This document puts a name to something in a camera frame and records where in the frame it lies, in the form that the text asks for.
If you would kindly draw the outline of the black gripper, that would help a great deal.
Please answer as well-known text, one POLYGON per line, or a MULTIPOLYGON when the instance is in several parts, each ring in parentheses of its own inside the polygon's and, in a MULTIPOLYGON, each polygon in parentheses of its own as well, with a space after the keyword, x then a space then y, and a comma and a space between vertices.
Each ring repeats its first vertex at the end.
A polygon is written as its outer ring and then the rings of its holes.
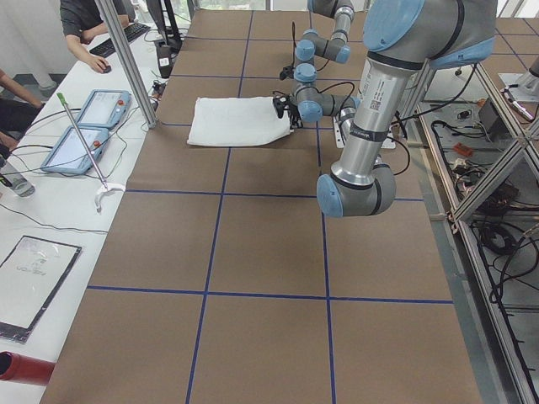
POLYGON ((290 119, 291 128, 302 128, 302 118, 295 105, 289 105, 287 107, 287 113, 290 119))

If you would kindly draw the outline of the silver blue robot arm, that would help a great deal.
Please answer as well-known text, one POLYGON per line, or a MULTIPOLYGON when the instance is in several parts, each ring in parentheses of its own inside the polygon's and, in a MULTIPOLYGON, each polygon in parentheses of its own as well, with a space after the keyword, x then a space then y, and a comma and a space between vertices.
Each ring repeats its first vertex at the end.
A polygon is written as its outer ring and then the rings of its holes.
POLYGON ((324 37, 315 29, 307 29, 296 43, 294 50, 298 63, 312 62, 314 57, 345 64, 350 58, 349 34, 355 19, 355 8, 351 1, 334 0, 307 1, 308 11, 332 19, 333 31, 324 37))
POLYGON ((366 15, 367 48, 361 96, 321 93, 313 65, 319 56, 345 63, 355 12, 350 1, 311 1, 310 11, 334 19, 325 40, 314 29, 296 46, 291 102, 303 122, 336 116, 345 135, 340 159, 318 178, 317 198, 326 216, 367 216, 387 210, 396 182, 379 151, 387 137, 410 76, 424 64, 435 69, 470 65, 494 48, 495 1, 377 1, 366 15))

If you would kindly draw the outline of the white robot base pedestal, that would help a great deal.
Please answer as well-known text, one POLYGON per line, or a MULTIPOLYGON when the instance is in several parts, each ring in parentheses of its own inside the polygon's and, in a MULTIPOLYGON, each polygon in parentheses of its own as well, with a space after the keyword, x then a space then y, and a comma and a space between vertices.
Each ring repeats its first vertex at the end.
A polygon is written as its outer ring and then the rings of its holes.
POLYGON ((350 136, 355 136, 368 141, 381 142, 383 149, 394 149, 396 147, 396 141, 391 138, 390 130, 363 130, 355 125, 354 119, 354 113, 345 113, 344 115, 338 114, 333 117, 334 136, 336 147, 338 147, 338 149, 344 148, 350 136))

